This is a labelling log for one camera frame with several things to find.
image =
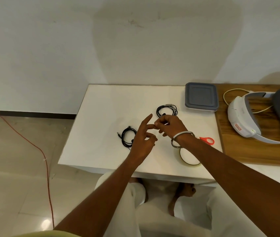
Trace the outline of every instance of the scissors handle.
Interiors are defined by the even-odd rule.
[[[199,137],[199,139],[206,142],[208,145],[213,145],[214,144],[214,139],[212,139],[211,137]]]

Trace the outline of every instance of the cable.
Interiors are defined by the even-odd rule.
[[[122,142],[123,146],[125,146],[125,147],[127,147],[129,150],[131,150],[130,147],[132,147],[133,139],[131,140],[131,143],[126,142],[126,141],[124,140],[124,136],[126,135],[126,133],[127,133],[128,131],[133,131],[134,134],[137,133],[137,131],[136,131],[135,129],[133,129],[133,128],[131,128],[130,126],[128,126],[126,129],[123,130],[123,132],[122,132],[121,135],[120,135],[118,132],[117,132],[117,134],[118,134],[119,138],[121,139],[121,142]]]
[[[161,109],[163,109],[163,108],[166,108],[166,107],[168,107],[168,108],[170,108],[172,111],[173,111],[173,116],[177,116],[177,114],[178,114],[178,111],[177,111],[177,107],[176,107],[176,105],[173,105],[173,104],[166,104],[166,105],[161,105],[161,106],[159,106],[157,109],[156,109],[156,115],[160,118],[161,116],[163,116],[163,115],[166,115],[165,113],[163,113],[163,115],[161,115],[160,114],[160,110]]]
[[[224,100],[224,102],[229,106],[229,104],[226,102],[226,100],[225,100],[225,94],[227,94],[229,91],[234,91],[234,90],[242,90],[242,91],[246,91],[246,92],[248,92],[248,93],[252,93],[253,91],[248,91],[248,90],[245,90],[245,89],[241,89],[241,88],[235,88],[235,89],[231,89],[231,90],[228,90],[228,91],[226,91],[226,92],[224,92],[224,94],[223,94],[223,100]],[[253,112],[253,114],[257,114],[257,113],[260,113],[260,112],[263,112],[263,111],[266,111],[266,110],[268,110],[269,108],[271,108],[272,107],[272,105],[270,106],[270,107],[267,107],[266,109],[264,109],[264,110],[261,110],[261,111],[257,111],[257,112]]]
[[[33,144],[32,142],[30,142],[28,139],[26,139],[22,134],[20,134],[18,131],[16,131],[7,121],[6,119],[4,119],[3,116],[0,115],[0,118],[3,119],[3,121],[6,122],[6,124],[8,124],[9,127],[12,128],[13,131],[15,131],[18,135],[20,135],[23,139],[25,139],[27,142],[29,142],[31,145],[33,145],[34,147],[36,147],[38,150],[41,151],[41,153],[43,154],[44,160],[46,162],[46,169],[47,169],[47,185],[48,185],[48,197],[49,197],[49,204],[50,204],[50,208],[51,208],[51,216],[52,216],[52,226],[54,228],[54,217],[53,217],[53,208],[52,208],[52,203],[51,203],[51,196],[50,196],[50,186],[49,186],[49,171],[48,171],[48,164],[47,164],[47,159],[45,154],[43,153],[43,151],[36,146],[35,144]]]

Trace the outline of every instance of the white charging cable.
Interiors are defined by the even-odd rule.
[[[229,104],[226,102],[226,100],[225,100],[225,97],[224,97],[224,96],[225,96],[225,94],[227,94],[229,91],[234,91],[234,90],[246,91],[247,93],[252,93],[252,92],[254,92],[254,91],[248,91],[248,90],[241,89],[241,88],[235,88],[235,89],[228,90],[228,91],[224,92],[224,94],[223,94],[223,100],[224,100],[224,102],[225,102],[227,105],[229,105]],[[266,109],[261,110],[261,111],[253,112],[253,114],[257,114],[257,113],[260,113],[260,112],[266,111],[266,110],[268,110],[270,107],[267,107]]]

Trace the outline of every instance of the wall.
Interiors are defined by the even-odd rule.
[[[0,0],[0,110],[190,81],[280,84],[280,0]]]

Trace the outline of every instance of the metal bangle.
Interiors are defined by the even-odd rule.
[[[178,148],[178,149],[182,148],[181,146],[175,146],[175,145],[173,145],[173,141],[174,141],[174,139],[175,139],[177,136],[179,136],[179,135],[181,135],[181,134],[185,134],[185,133],[190,133],[190,134],[193,135],[193,137],[195,137],[194,133],[192,133],[191,131],[182,131],[182,132],[179,132],[179,133],[177,133],[176,135],[174,135],[173,138],[172,138],[171,141],[170,141],[170,143],[172,144],[172,147]]]

